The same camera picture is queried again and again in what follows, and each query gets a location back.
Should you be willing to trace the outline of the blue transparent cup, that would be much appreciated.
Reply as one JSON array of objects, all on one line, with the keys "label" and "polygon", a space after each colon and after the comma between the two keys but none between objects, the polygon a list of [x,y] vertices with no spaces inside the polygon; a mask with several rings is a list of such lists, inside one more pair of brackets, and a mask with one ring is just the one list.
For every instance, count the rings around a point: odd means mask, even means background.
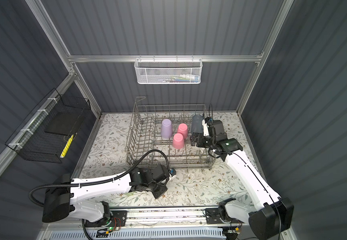
[{"label": "blue transparent cup", "polygon": [[194,115],[191,119],[191,127],[190,132],[191,134],[203,134],[203,115]]}]

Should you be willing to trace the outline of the pink cup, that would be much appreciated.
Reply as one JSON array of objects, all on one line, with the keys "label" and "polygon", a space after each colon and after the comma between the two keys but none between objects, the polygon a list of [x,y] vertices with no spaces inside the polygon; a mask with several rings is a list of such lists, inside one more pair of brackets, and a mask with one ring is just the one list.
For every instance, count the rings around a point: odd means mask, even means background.
[{"label": "pink cup", "polygon": [[184,139],[187,138],[188,136],[188,126],[185,123],[181,123],[178,125],[177,128],[177,133],[181,134],[183,136]]},{"label": "pink cup", "polygon": [[180,150],[184,147],[184,137],[181,133],[176,133],[173,136],[173,147]]}]

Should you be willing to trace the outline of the light purple cup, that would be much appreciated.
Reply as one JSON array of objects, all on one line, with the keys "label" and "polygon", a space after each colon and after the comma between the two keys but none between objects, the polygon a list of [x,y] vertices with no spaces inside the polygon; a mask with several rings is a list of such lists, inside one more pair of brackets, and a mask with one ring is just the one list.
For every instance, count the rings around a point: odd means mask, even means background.
[{"label": "light purple cup", "polygon": [[172,121],[170,119],[163,119],[161,124],[161,136],[163,139],[169,139],[173,135]]}]

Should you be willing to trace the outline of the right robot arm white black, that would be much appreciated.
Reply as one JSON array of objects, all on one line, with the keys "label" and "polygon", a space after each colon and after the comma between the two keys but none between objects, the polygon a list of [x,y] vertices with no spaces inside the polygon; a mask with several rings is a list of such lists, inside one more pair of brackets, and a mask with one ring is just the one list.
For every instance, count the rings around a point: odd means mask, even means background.
[{"label": "right robot arm white black", "polygon": [[249,224],[255,237],[268,240],[280,236],[291,226],[294,205],[289,198],[281,198],[249,161],[242,145],[229,139],[223,123],[210,117],[195,115],[190,127],[190,144],[205,148],[212,158],[220,158],[237,175],[247,190],[253,205],[244,205],[235,198],[218,204],[218,212],[211,218],[225,223],[234,220]]}]

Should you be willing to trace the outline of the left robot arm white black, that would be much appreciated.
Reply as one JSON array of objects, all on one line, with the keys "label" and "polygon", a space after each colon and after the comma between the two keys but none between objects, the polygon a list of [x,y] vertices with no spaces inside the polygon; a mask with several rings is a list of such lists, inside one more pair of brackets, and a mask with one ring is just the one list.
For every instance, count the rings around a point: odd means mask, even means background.
[{"label": "left robot arm white black", "polygon": [[60,178],[62,184],[77,184],[76,187],[50,187],[46,189],[42,222],[53,223],[67,217],[84,219],[91,223],[102,222],[112,217],[109,204],[94,203],[91,198],[108,194],[151,192],[155,199],[167,190],[167,183],[176,176],[175,169],[158,165],[153,169],[135,168],[123,177],[113,175],[93,179]]}]

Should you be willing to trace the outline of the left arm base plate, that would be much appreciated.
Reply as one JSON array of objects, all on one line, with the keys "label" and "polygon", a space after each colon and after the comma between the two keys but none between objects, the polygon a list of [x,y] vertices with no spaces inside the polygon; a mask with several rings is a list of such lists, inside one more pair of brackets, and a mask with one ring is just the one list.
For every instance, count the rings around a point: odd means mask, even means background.
[{"label": "left arm base plate", "polygon": [[105,228],[105,227],[124,227],[127,221],[127,211],[111,211],[111,217],[104,217],[94,223],[85,220],[85,227]]}]

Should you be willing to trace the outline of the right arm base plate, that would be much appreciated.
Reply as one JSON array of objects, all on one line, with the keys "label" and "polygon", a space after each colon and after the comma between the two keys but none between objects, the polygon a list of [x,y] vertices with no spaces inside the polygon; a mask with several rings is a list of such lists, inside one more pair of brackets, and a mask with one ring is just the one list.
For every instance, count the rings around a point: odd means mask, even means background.
[{"label": "right arm base plate", "polygon": [[227,217],[219,208],[206,208],[203,210],[203,214],[205,215],[206,223],[208,225],[240,224],[239,220]]}]

